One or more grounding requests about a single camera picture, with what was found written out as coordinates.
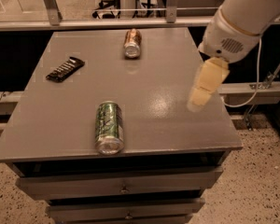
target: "drawer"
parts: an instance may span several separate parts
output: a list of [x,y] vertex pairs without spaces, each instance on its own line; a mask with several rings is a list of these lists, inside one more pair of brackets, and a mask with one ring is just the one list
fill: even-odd
[[50,206],[47,214],[55,221],[135,220],[140,217],[186,216],[198,212],[204,199],[156,200],[127,203],[92,203]]
[[22,177],[17,186],[35,200],[126,195],[212,188],[221,167]]
[[153,218],[135,218],[132,220],[102,220],[102,221],[67,221],[65,224],[185,224],[192,216],[167,216]]

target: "speckled floor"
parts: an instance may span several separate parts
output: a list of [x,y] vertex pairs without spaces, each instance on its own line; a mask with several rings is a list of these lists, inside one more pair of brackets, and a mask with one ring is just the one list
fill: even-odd
[[[245,147],[225,160],[223,175],[203,194],[206,204],[189,224],[280,224],[280,136],[264,115],[253,120],[253,132],[234,122]],[[0,224],[53,223],[46,204],[27,197],[15,180],[0,164]]]

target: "drawer knob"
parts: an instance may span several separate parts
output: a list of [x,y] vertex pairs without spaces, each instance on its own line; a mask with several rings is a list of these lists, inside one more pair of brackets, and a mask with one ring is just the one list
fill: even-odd
[[130,213],[128,213],[128,215],[125,217],[125,219],[126,220],[132,220],[133,216]]
[[123,186],[122,190],[120,191],[121,194],[128,194],[130,191],[125,187]]

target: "soda can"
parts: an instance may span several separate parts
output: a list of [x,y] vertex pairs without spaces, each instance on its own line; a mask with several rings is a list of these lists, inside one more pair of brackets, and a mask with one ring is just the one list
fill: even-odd
[[128,58],[137,58],[140,56],[140,44],[142,36],[140,32],[132,28],[125,36],[124,41],[124,54]]
[[121,109],[114,102],[103,102],[97,109],[95,147],[105,155],[116,154],[124,147]]

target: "tabletop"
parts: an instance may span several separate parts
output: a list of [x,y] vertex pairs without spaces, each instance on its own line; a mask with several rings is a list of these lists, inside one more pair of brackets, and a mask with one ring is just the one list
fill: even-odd
[[[134,60],[124,57],[126,32],[53,34],[0,137],[0,161],[103,157],[94,147],[94,125],[104,101],[122,110],[125,147],[117,157],[242,147],[217,93],[202,111],[187,110],[203,62],[187,28],[140,29]],[[46,80],[69,56],[86,64],[63,83]]]

